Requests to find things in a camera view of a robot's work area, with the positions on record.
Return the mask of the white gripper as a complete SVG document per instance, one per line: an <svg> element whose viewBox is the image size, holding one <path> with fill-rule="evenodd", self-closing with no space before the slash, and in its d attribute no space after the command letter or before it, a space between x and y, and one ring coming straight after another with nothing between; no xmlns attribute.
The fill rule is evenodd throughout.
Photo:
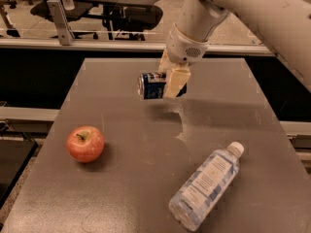
<svg viewBox="0 0 311 233"><path fill-rule="evenodd" d="M164 98L175 98L190 79L188 64L198 62L208 48L209 33L207 30L185 33L173 24L166 41L166 50L163 51L158 71L166 73Z"/></svg>

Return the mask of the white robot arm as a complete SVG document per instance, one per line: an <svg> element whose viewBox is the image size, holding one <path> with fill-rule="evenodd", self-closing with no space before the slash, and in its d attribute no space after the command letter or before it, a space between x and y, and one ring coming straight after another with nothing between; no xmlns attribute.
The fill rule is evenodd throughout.
<svg viewBox="0 0 311 233"><path fill-rule="evenodd" d="M185 0L169 31L159 70L175 98L202 59L216 27L234 14L311 90L311 5L302 0Z"/></svg>

